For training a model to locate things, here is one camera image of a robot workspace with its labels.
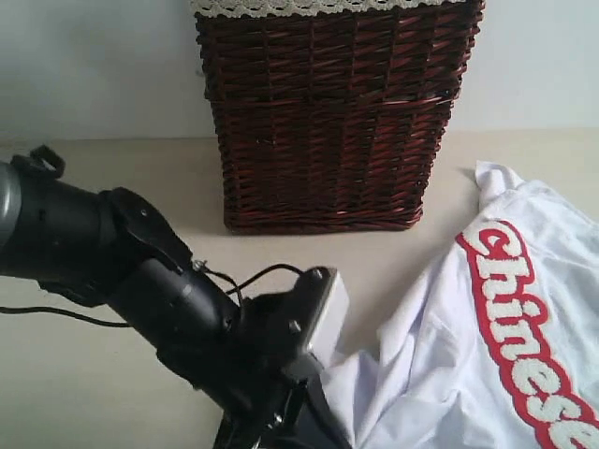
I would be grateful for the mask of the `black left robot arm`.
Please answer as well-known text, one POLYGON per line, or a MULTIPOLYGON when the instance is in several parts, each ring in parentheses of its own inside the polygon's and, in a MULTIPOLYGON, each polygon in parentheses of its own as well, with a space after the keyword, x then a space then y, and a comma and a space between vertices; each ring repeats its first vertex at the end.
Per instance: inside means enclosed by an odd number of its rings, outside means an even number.
POLYGON ((65 168, 47 146, 1 165, 4 276, 115 311, 222 409, 218 448, 348 446, 321 382, 348 306, 336 269, 297 269, 289 290, 257 297, 224 290, 142 196, 82 190, 65 168))

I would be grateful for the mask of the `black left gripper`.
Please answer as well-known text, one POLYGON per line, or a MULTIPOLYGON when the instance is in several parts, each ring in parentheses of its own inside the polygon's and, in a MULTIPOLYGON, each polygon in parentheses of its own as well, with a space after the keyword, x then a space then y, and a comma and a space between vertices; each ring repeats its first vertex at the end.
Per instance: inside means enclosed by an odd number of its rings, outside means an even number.
POLYGON ((327 270, 312 268, 288 291, 236 304, 205 273, 151 259, 119 284, 116 311, 163 365, 225 411, 215 449, 261 448, 267 413, 259 409, 293 387, 280 447, 344 449, 351 445, 309 350, 327 290, 327 270))

